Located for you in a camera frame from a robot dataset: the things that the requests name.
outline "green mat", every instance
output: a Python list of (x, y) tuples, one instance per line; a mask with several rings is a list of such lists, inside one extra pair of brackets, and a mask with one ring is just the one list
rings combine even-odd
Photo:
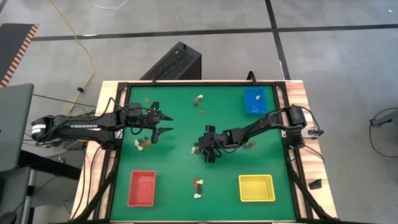
[[(150, 106), (160, 103), (160, 110), (174, 121), (163, 121), (159, 127), (172, 127), (157, 144), (138, 151), (134, 140), (150, 138), (143, 130), (133, 136), (124, 134), (116, 190), (111, 212), (112, 221), (189, 221), (189, 220), (295, 220), (289, 178), (284, 162), (280, 132), (272, 130), (251, 140), (256, 145), (224, 154), (215, 164), (206, 164), (203, 155), (191, 154), (194, 142), (205, 132), (205, 125), (216, 126), (216, 132), (244, 127), (258, 119), (246, 114), (246, 86), (137, 86), (132, 87), (130, 102)], [(265, 86), (268, 110), (275, 109), (271, 86)], [(204, 99), (198, 107), (193, 100)], [(128, 207), (127, 197), (133, 170), (156, 171), (153, 207)], [(270, 174), (274, 181), (275, 202), (241, 202), (238, 176)], [(193, 178), (204, 180), (202, 198), (194, 199)]]

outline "yellow bin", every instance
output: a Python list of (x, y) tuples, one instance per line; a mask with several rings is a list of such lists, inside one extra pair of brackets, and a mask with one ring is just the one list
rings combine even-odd
[(271, 175), (239, 175), (242, 202), (274, 202), (275, 193)]

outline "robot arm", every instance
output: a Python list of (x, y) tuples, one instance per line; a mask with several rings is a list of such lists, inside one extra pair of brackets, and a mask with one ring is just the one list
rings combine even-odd
[(32, 122), (32, 139), (37, 144), (46, 144), (55, 139), (60, 139), (60, 142), (67, 139), (83, 139), (96, 141), (104, 149), (113, 149), (119, 130), (139, 128), (136, 133), (131, 131), (132, 134), (139, 134), (143, 129), (151, 129), (151, 140), (157, 143), (160, 134), (173, 129), (157, 128), (160, 121), (173, 120), (157, 109), (159, 109), (158, 102), (153, 103), (151, 108), (143, 108), (140, 103), (130, 103), (112, 113), (103, 113), (100, 116), (48, 115)]
[[(283, 112), (286, 112), (290, 126), (285, 126), (280, 120), (280, 114)], [(285, 131), (293, 147), (303, 147), (301, 130), (306, 125), (307, 122), (301, 107), (288, 106), (271, 111), (244, 128), (227, 129), (221, 134), (215, 133), (216, 128), (214, 126), (207, 125), (206, 132), (199, 138), (198, 147), (205, 156), (205, 162), (214, 163), (216, 158), (221, 157), (219, 149), (222, 149), (225, 153), (233, 153), (240, 146), (246, 144), (251, 137), (271, 129)]]

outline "blue bin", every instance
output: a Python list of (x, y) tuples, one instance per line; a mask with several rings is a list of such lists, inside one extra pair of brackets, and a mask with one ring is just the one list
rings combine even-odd
[(264, 88), (245, 88), (244, 102), (248, 114), (265, 114), (267, 112)]

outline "gray floor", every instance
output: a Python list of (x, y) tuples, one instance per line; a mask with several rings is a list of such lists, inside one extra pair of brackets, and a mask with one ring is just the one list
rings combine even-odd
[[(123, 0), (87, 0), (116, 6)], [(56, 4), (77, 34), (115, 34), (168, 30), (268, 28), (263, 0), (130, 0), (117, 10), (91, 7), (83, 0)], [(388, 0), (272, 0), (279, 27), (397, 24), (398, 2)], [(0, 22), (39, 23), (38, 36), (70, 35), (49, 1), (8, 0)], [(342, 220), (396, 223), (398, 160), (381, 157), (369, 145), (368, 122), (378, 111), (397, 106), (397, 29), (281, 33), (290, 76), (304, 80), (310, 106), (325, 134), (320, 139), (331, 191)], [(79, 102), (95, 105), (103, 80), (140, 78), (176, 42), (203, 54), (203, 79), (240, 79), (249, 70), (260, 79), (282, 79), (271, 33), (191, 35), (84, 40), (95, 75)], [(11, 85), (33, 83), (38, 94), (72, 100), (90, 71), (74, 41), (33, 42)], [(29, 120), (62, 114), (70, 105), (34, 98)], [(374, 142), (398, 155), (396, 130), (375, 129)], [(25, 149), (43, 156), (61, 149)], [(66, 154), (79, 166), (81, 152)], [(39, 174), (40, 186), (50, 178)], [(35, 223), (66, 221), (76, 182), (55, 179), (34, 198)]]

